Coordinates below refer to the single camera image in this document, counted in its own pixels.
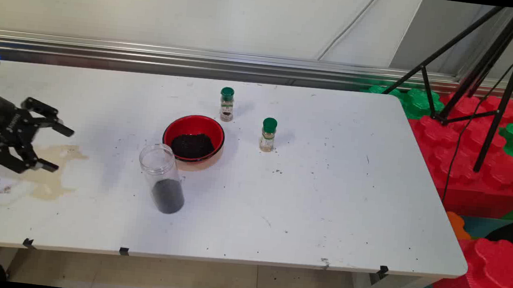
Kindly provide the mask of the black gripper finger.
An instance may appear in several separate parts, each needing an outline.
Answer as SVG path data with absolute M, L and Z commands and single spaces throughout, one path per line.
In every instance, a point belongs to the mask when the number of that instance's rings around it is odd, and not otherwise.
M 0 165 L 21 174 L 27 170 L 56 172 L 60 168 L 50 161 L 39 158 L 32 144 L 17 140 L 0 141 Z
M 38 129 L 51 128 L 66 137 L 74 135 L 74 130 L 65 126 L 58 117 L 57 108 L 53 108 L 33 97 L 27 97 L 21 103 L 21 109 L 27 112 L 23 118 L 25 124 L 32 125 Z

